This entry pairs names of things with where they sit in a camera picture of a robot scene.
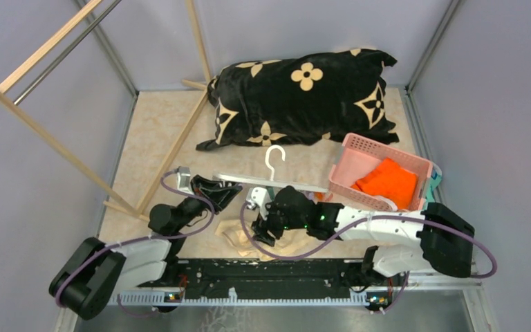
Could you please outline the white clip hanger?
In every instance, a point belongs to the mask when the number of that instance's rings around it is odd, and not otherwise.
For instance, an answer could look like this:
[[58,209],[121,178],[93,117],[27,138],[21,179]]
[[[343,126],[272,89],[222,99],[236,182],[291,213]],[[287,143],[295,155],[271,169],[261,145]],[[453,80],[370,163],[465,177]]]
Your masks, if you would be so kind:
[[273,150],[278,150],[281,153],[282,161],[286,160],[286,150],[281,145],[272,145],[266,152],[264,157],[265,166],[269,169],[270,175],[268,177],[257,177],[257,176],[248,176],[248,175],[238,175],[238,174],[229,174],[223,172],[213,172],[212,178],[214,180],[220,181],[232,181],[235,183],[242,183],[248,185],[256,185],[260,187],[275,187],[275,188],[284,188],[291,186],[294,189],[302,192],[318,192],[325,194],[329,192],[329,189],[326,187],[320,187],[316,185],[309,185],[305,183],[297,183],[290,181],[281,181],[275,179],[275,168],[270,163],[270,154]]

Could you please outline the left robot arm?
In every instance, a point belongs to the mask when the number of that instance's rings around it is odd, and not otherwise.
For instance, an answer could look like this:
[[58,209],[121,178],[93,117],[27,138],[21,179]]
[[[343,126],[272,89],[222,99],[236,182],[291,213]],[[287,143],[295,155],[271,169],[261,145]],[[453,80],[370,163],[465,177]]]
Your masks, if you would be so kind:
[[48,292],[56,305],[90,320],[110,300],[120,300],[126,289],[152,281],[163,286],[178,281],[180,268],[170,260],[187,238],[203,232],[206,226],[188,233],[181,230],[204,212],[211,224],[243,187],[234,181],[215,181],[197,175],[177,190],[165,182],[174,174],[180,175],[180,170],[166,172],[159,183],[166,190],[183,195],[184,200],[177,206],[155,205],[149,215],[152,232],[147,236],[112,244],[97,237],[83,240],[50,283]]

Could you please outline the cream boxer underwear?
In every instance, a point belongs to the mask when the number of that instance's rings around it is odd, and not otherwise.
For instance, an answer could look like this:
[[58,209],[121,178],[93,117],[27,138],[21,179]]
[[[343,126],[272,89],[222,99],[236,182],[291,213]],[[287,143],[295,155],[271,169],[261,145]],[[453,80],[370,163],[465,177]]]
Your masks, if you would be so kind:
[[[263,254],[251,244],[238,219],[221,221],[216,227],[215,235],[223,237],[242,257],[257,257],[261,261],[273,260],[272,257]],[[320,240],[308,236],[305,230],[291,230],[284,232],[282,238],[276,240],[273,247],[261,242],[259,245],[276,255],[296,256],[313,249],[319,242]]]

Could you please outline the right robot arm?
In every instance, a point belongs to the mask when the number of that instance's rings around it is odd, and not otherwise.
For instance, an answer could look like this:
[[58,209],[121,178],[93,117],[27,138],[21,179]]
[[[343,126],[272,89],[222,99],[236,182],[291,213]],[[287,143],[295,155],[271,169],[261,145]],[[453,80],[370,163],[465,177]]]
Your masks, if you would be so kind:
[[423,210],[377,212],[341,203],[314,202],[291,186],[270,196],[255,187],[245,206],[258,212],[252,223],[254,241],[273,246],[286,230],[305,230],[324,243],[369,240],[362,277],[379,285],[394,275],[432,268],[456,278],[472,274],[474,227],[442,203]]

